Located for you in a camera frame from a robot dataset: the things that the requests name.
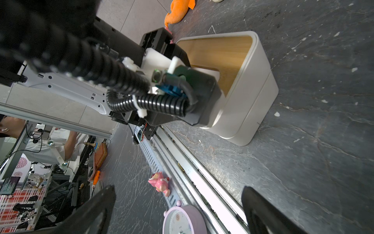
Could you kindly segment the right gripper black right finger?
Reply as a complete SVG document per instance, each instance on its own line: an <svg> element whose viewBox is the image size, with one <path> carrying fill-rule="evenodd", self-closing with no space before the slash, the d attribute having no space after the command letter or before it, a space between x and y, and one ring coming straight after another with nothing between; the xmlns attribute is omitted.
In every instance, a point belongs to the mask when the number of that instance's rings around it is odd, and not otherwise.
<svg viewBox="0 0 374 234"><path fill-rule="evenodd" d="M244 187L242 205L252 234L306 234L252 187Z"/></svg>

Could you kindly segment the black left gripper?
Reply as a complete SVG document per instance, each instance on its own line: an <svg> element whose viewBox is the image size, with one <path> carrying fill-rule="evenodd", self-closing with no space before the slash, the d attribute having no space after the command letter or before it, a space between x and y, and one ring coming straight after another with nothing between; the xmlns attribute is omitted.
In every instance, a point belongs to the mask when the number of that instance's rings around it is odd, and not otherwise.
<svg viewBox="0 0 374 234"><path fill-rule="evenodd" d="M152 48L169 59L178 57L186 66L190 67L187 53L172 40L172 34L167 29L159 28L144 34L140 46L143 49Z"/></svg>

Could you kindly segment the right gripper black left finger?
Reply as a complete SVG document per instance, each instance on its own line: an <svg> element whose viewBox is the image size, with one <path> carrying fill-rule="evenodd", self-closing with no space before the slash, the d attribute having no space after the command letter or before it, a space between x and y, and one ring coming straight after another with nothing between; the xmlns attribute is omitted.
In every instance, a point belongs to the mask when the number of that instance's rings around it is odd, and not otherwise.
<svg viewBox="0 0 374 234"><path fill-rule="evenodd" d="M106 234L116 201L113 185L100 190L76 212L55 227L19 231L20 234Z"/></svg>

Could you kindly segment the white tissue box wooden lid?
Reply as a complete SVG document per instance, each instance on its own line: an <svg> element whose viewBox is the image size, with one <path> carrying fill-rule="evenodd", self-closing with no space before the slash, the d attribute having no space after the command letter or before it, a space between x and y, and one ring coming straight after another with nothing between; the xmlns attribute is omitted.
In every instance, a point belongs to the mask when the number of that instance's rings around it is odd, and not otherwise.
<svg viewBox="0 0 374 234"><path fill-rule="evenodd" d="M194 68L219 72L218 85L224 94L222 112L206 130L224 139L248 133L258 127L250 111L258 100L269 75L270 63L260 38L253 31L211 34L182 38L177 43Z"/></svg>

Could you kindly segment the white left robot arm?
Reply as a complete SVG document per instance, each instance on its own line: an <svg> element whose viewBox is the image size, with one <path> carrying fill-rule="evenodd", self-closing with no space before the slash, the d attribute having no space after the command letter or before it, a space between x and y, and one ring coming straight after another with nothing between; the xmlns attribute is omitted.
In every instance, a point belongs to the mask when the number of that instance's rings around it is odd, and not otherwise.
<svg viewBox="0 0 374 234"><path fill-rule="evenodd" d="M107 104L116 113L147 110L184 117L194 108L196 97L185 81L166 78L167 84L184 88L186 97L150 94L144 76L17 1L1 3L1 54L106 86Z"/></svg>

